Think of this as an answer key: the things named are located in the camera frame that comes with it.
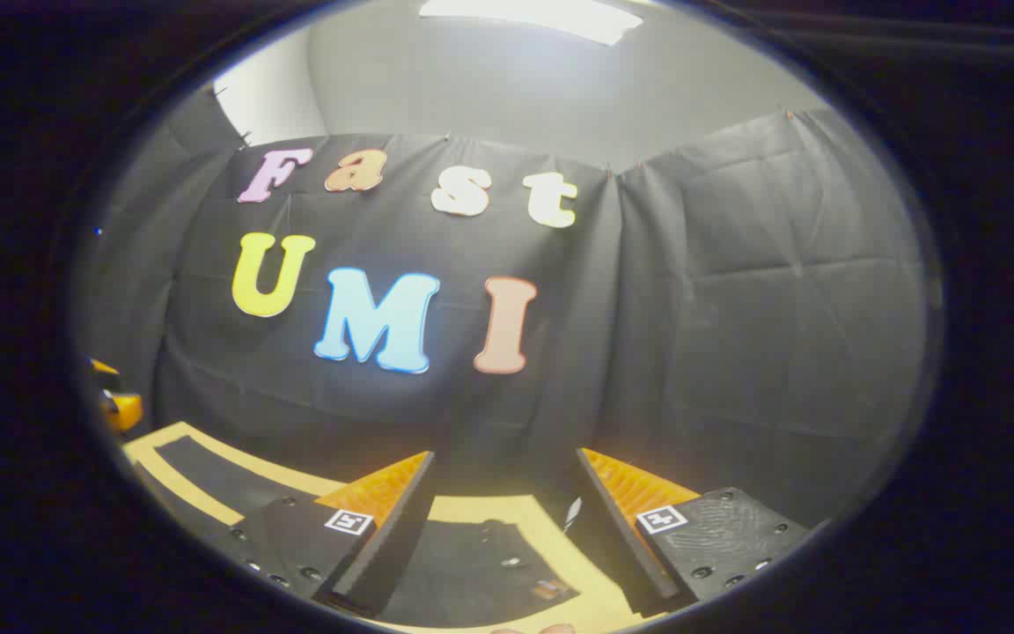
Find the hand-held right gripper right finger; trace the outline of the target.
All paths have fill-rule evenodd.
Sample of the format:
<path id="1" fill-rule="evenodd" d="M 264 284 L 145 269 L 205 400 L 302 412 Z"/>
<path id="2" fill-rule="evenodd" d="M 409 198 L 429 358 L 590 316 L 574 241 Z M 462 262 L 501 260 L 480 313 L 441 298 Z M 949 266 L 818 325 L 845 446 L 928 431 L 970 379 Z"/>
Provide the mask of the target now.
<path id="1" fill-rule="evenodd" d="M 812 529 L 738 487 L 697 493 L 588 448 L 576 450 L 576 529 L 633 613 L 656 616 L 712 601 L 796 553 Z"/>

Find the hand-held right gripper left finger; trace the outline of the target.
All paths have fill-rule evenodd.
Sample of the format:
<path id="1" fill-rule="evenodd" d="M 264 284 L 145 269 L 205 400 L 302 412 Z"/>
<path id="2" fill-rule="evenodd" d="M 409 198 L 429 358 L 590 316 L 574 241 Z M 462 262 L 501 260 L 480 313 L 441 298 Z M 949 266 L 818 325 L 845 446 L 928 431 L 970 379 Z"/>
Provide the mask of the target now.
<path id="1" fill-rule="evenodd" d="M 302 601 L 377 616 L 425 526 L 435 465 L 422 451 L 320 498 L 283 495 L 228 529 L 228 557 Z"/>

